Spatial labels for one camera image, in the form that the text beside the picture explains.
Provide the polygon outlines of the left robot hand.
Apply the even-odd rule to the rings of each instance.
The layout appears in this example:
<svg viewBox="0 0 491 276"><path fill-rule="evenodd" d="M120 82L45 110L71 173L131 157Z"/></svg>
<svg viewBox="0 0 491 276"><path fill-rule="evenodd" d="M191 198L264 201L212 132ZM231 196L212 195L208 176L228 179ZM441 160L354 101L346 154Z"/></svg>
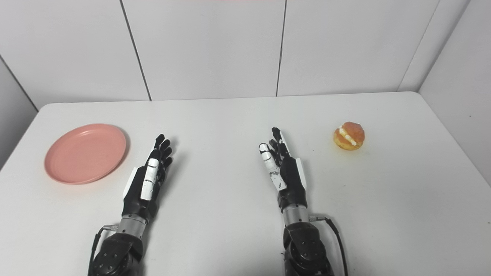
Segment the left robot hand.
<svg viewBox="0 0 491 276"><path fill-rule="evenodd" d="M173 162L171 141L160 134L144 165L134 168L125 188L122 216L153 220L158 210L158 194Z"/></svg>

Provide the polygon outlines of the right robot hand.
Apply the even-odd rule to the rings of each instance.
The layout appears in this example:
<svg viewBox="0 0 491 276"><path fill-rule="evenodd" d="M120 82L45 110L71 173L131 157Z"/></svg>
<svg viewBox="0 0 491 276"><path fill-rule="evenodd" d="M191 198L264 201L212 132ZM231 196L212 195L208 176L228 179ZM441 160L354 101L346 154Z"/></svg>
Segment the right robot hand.
<svg viewBox="0 0 491 276"><path fill-rule="evenodd" d="M281 213L289 206L307 207L306 180L300 158L294 158L284 135L272 127L272 139L259 145L259 153L278 192L277 201Z"/></svg>

